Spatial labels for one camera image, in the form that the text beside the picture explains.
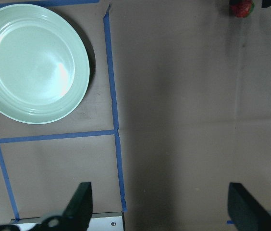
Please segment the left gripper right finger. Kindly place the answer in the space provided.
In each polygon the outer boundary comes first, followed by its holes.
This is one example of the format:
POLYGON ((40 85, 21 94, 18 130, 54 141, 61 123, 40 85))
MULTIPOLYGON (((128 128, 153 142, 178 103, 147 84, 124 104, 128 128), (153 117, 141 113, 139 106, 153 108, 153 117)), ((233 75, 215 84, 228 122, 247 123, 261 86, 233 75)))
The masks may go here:
POLYGON ((241 183, 229 183, 227 211, 239 231, 264 231, 269 225, 270 215, 241 183))

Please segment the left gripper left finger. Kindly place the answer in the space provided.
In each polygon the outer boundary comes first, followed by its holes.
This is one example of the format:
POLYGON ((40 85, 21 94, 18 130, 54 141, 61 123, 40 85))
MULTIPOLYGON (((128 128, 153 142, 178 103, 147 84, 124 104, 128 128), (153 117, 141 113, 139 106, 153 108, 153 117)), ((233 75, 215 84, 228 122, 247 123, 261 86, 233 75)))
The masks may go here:
POLYGON ((90 182, 82 182, 62 214, 64 231, 86 231, 92 214, 92 186, 90 182))

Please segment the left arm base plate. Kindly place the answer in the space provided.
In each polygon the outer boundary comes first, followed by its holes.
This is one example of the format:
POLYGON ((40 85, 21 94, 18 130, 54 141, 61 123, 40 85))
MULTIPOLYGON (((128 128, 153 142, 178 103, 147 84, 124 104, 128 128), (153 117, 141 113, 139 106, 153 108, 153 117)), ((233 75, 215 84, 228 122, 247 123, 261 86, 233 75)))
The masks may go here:
MULTIPOLYGON (((8 224, 16 225, 21 231, 28 231, 42 222, 45 217, 12 219, 8 224)), ((122 212, 94 213, 89 222, 88 231, 125 231, 122 212)))

